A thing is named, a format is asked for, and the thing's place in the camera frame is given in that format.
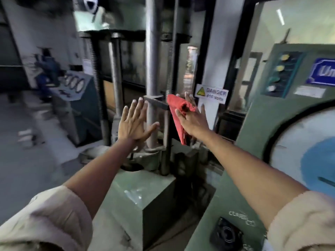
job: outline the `sleeve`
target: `sleeve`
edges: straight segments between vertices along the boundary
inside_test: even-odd
[[[335,200],[307,191],[286,204],[270,224],[275,251],[335,250]]]
[[[59,186],[36,195],[0,226],[0,244],[46,242],[64,251],[85,251],[92,232],[92,219],[83,201]]]

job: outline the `warning label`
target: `warning label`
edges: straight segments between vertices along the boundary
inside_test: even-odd
[[[200,90],[197,92],[197,95],[198,95],[198,96],[206,96],[206,94],[205,94],[205,90],[204,90],[203,87],[200,88]]]
[[[197,84],[195,96],[198,98],[215,100],[218,101],[220,104],[225,104],[228,92],[228,90],[224,90],[221,88]]]

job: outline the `fluorescent light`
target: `fluorescent light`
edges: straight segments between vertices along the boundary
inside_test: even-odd
[[[283,18],[283,15],[282,15],[280,9],[277,10],[277,14],[278,14],[278,16],[279,16],[279,20],[280,20],[280,22],[281,22],[281,25],[285,25],[284,18]]]

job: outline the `red rag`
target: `red rag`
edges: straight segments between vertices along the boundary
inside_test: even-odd
[[[185,99],[177,97],[176,95],[173,94],[169,94],[167,96],[167,103],[170,106],[170,111],[172,113],[176,129],[178,131],[180,142],[182,143],[182,145],[185,145],[187,133],[180,124],[180,121],[178,119],[178,116],[176,115],[175,110],[178,109],[182,113],[182,115],[185,116],[187,111],[195,112],[197,107],[193,106],[190,102],[186,101]]]

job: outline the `blue logo label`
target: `blue logo label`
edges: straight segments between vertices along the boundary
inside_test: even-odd
[[[335,59],[316,59],[306,83],[335,86]]]

